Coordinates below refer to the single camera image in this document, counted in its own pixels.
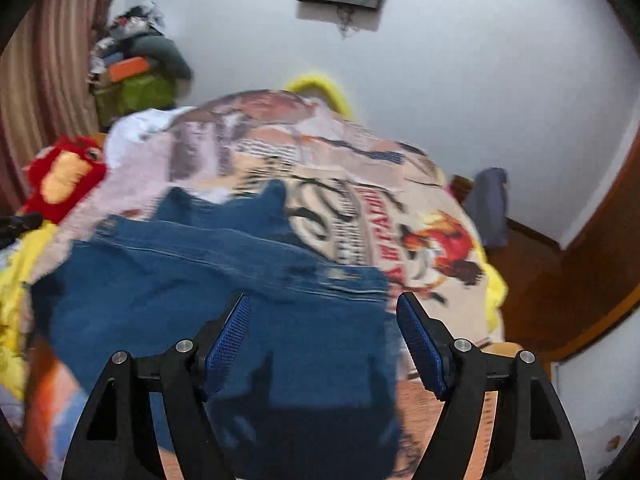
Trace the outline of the yellow garment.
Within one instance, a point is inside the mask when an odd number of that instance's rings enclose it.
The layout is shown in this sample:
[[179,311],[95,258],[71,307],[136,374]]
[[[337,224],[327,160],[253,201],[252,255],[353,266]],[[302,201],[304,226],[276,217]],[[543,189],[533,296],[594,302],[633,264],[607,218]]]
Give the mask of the yellow garment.
[[27,364],[24,357],[27,282],[58,226],[45,221],[1,251],[1,385],[17,401],[24,400]]

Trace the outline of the pile of clothes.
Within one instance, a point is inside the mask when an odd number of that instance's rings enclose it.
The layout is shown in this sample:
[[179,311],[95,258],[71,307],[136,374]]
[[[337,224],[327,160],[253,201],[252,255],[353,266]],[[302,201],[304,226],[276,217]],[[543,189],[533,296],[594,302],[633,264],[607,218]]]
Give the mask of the pile of clothes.
[[108,70],[130,58],[144,58],[171,78],[193,79],[191,66],[165,34],[164,14],[151,0],[132,6],[107,24],[90,50],[88,81],[97,84],[101,77],[114,81]]

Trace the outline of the green storage box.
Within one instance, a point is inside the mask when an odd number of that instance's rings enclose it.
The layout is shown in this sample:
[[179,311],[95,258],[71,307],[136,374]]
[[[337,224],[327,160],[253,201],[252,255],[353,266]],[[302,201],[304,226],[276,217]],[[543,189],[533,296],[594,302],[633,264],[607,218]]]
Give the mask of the green storage box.
[[100,126],[111,125],[149,108],[171,110],[176,104],[176,82],[162,73],[149,72],[93,91]]

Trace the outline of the red striped curtain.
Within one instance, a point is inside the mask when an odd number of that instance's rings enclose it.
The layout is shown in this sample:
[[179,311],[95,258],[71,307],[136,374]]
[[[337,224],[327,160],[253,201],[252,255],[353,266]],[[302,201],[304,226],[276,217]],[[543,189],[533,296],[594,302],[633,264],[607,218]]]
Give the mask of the red striped curtain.
[[25,168],[61,136],[99,130],[90,50],[113,0],[35,0],[1,53],[1,212],[29,194]]

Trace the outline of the yellow pillow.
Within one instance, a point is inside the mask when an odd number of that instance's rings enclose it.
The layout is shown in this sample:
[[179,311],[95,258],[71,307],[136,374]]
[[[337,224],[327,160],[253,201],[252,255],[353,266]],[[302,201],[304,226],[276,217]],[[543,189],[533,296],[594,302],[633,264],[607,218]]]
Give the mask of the yellow pillow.
[[352,120],[352,107],[344,95],[342,89],[329,77],[321,74],[307,74],[295,77],[285,85],[288,92],[303,94],[314,92],[321,94],[326,100],[326,104],[347,120]]

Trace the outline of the printed newspaper pattern bedspread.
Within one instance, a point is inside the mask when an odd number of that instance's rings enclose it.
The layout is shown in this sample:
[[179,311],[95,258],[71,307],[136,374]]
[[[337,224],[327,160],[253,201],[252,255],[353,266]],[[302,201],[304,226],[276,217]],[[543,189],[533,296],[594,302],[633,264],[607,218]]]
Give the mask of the printed newspaper pattern bedspread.
[[106,360],[162,352],[244,292],[250,326],[208,407],[243,474],[405,477],[422,431],[396,299],[486,344],[494,281],[420,148],[284,91],[208,102],[127,148],[30,274],[26,451],[58,478]]

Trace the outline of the red plush toy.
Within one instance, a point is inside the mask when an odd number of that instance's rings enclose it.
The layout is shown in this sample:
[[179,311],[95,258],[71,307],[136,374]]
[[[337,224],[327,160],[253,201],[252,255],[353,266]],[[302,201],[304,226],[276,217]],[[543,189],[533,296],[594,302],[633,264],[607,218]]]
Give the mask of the red plush toy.
[[93,138],[59,138],[29,164],[30,194],[22,211],[60,224],[106,173],[102,148]]

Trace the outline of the blue denim jacket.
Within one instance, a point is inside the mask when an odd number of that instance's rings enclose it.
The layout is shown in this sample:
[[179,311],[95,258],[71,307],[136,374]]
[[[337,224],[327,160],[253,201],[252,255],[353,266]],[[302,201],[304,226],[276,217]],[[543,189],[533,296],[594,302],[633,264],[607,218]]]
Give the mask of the blue denim jacket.
[[171,190],[148,221],[111,216],[32,286],[37,330],[84,388],[106,359],[154,356],[209,321],[205,411],[243,479],[384,479],[399,446],[399,335],[387,281],[295,234],[286,189],[212,205]]

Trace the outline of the white cloth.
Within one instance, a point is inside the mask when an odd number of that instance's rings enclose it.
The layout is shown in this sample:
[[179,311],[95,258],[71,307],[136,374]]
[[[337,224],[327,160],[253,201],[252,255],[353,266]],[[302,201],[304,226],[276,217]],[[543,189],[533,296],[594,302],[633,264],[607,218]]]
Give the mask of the white cloth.
[[129,149],[166,130],[180,115],[194,110],[194,106],[180,106],[173,110],[148,108],[119,118],[111,126],[104,141],[104,160],[108,168],[116,168]]

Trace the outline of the orange shoe box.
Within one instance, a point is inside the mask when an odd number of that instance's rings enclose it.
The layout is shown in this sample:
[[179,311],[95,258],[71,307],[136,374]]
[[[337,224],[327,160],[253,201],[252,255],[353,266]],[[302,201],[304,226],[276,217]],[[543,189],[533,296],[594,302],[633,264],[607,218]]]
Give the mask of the orange shoe box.
[[135,56],[134,58],[127,58],[112,64],[108,68],[108,76],[110,76],[111,82],[123,81],[130,77],[144,74],[151,69],[150,63],[146,58],[142,56]]

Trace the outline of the grey blue backpack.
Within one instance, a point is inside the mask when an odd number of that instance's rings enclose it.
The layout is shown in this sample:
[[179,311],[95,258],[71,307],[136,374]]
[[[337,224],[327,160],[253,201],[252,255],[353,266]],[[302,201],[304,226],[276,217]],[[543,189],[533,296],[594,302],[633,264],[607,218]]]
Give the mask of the grey blue backpack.
[[496,249],[508,244],[508,174],[492,167],[481,171],[463,201],[463,209],[474,222],[480,244]]

